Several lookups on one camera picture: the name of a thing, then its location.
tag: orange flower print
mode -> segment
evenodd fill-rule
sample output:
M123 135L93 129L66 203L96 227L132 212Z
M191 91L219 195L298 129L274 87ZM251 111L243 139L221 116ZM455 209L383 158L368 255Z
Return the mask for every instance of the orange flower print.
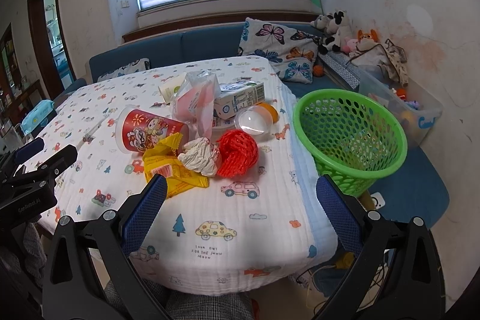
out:
M298 227L301 227L301 226L302 226L302 225L299 223L298 220L290 221L290 224L292 224L292 227L294 227L294 228L298 228Z
M145 117L143 117L141 114L136 114L134 117L133 117L133 125L134 126L138 126L142 123L142 121L145 120Z

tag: doorway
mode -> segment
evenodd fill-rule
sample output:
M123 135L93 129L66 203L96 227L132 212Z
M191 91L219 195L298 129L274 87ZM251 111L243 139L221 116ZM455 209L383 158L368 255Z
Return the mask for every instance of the doorway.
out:
M46 90L58 97L75 80L62 31L58 0L28 0L30 34Z

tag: yellow car print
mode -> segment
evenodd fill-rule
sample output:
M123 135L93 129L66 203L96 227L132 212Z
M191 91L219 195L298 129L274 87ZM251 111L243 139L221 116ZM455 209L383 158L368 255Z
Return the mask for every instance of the yellow car print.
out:
M224 238L226 241L229 241L237 235L237 231L225 227L225 224L220 221L205 221L195 230L195 233L201 236L203 240L208 240L213 236L214 238Z

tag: metal screw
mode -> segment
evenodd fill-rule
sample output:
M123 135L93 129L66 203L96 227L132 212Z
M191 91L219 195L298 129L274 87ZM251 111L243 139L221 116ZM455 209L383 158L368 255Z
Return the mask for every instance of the metal screw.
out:
M115 211L106 211L104 214L103 214L103 219L104 220L112 220L115 218L117 214L115 213Z
M58 222L61 226L65 226L69 223L70 217L68 216L63 216L60 221Z
M420 217L414 217L413 218L413 223L416 226L423 226L423 220Z
M368 218L374 221L378 221L380 219L380 213L377 211L369 211Z

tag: cartoon character on cup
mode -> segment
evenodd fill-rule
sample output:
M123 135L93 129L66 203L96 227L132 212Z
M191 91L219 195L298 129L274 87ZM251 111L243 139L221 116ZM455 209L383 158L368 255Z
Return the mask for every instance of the cartoon character on cup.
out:
M167 129L169 126L158 117L151 118L147 121L146 125L145 133L147 144L151 144L153 148L160 140L167 136Z
M135 147L140 152L146 151L147 137L141 128L134 128L131 132L127 133L127 137L132 147Z

